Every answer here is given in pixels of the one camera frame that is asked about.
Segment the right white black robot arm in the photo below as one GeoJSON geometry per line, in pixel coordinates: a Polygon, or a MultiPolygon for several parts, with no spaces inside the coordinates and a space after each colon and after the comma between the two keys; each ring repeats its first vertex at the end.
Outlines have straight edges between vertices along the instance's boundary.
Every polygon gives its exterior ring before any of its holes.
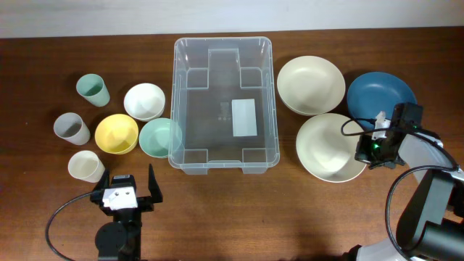
{"type": "Polygon", "coordinates": [[[444,149],[440,137],[421,127],[423,108],[399,103],[391,119],[380,112],[371,120],[373,130],[357,133],[355,159],[376,167],[408,165],[386,198],[387,239],[369,246],[354,246],[343,260],[462,260],[463,224],[445,218],[446,211],[463,216],[463,170],[444,149]],[[393,230],[392,197],[399,183],[415,174],[418,187],[393,230]]]}

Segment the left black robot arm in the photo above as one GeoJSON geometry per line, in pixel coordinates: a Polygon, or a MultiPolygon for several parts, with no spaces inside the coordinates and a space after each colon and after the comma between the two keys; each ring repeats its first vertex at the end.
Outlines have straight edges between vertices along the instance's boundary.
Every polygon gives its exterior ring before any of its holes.
{"type": "Polygon", "coordinates": [[[96,233],[99,260],[141,259],[141,214],[152,212],[156,203],[163,202],[152,165],[149,165],[148,189],[150,195],[137,196],[133,175],[110,177],[109,171],[104,171],[91,192],[91,202],[113,218],[96,233]]]}

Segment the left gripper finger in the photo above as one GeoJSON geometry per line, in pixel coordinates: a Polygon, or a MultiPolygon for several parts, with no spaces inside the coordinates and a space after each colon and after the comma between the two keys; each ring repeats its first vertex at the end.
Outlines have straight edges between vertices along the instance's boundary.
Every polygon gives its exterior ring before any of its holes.
{"type": "Polygon", "coordinates": [[[109,187],[109,169],[106,169],[98,183],[95,185],[93,191],[102,191],[109,187]]]}
{"type": "Polygon", "coordinates": [[[154,175],[154,169],[152,164],[149,164],[149,192],[151,194],[152,198],[161,198],[162,197],[162,192],[160,190],[160,187],[157,183],[157,180],[154,175]]]}

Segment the cream wide bowl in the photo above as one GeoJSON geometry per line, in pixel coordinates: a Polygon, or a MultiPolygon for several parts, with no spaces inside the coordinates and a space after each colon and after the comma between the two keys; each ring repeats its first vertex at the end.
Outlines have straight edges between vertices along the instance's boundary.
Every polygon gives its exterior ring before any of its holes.
{"type": "Polygon", "coordinates": [[[277,77],[283,103],[300,115],[319,115],[335,109],[345,95],[339,68],[317,56],[300,56],[287,62],[277,77]]]}
{"type": "Polygon", "coordinates": [[[363,129],[344,115],[325,113],[307,120],[299,129],[296,150],[299,161],[309,173],[322,181],[344,183],[361,174],[366,164],[355,159],[356,136],[363,129]]]}

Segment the blue wide bowl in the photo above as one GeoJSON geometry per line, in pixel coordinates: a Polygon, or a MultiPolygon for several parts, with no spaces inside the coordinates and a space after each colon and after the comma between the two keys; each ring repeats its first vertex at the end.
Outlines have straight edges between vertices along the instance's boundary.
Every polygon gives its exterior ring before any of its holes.
{"type": "Polygon", "coordinates": [[[411,88],[395,75],[368,72],[357,77],[347,92],[347,106],[353,118],[375,119],[380,111],[391,119],[399,103],[418,101],[411,88]]]}

